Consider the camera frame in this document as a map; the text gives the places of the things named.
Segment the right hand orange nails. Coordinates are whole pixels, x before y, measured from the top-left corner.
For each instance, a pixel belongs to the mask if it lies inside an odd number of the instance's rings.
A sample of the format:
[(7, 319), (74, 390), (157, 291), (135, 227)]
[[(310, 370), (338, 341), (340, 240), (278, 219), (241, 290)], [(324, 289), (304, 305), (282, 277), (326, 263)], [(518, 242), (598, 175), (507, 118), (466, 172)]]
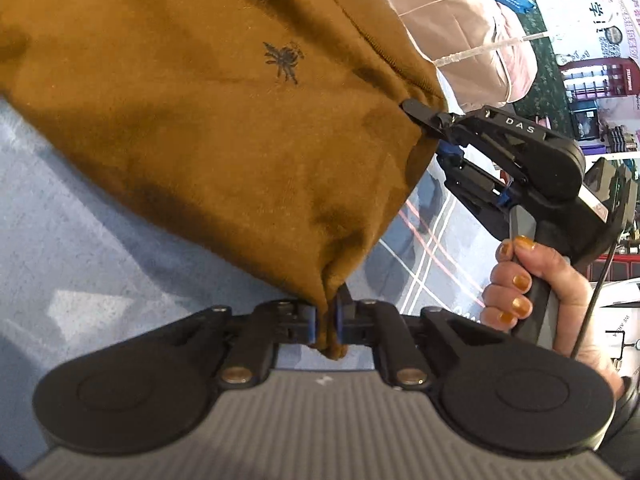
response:
[(576, 344), (592, 296), (589, 282), (553, 248), (526, 236), (504, 240), (497, 250), (497, 264), (483, 292), (480, 322), (507, 332), (533, 313), (526, 294), (533, 279), (547, 282), (559, 300), (553, 350), (569, 356)]

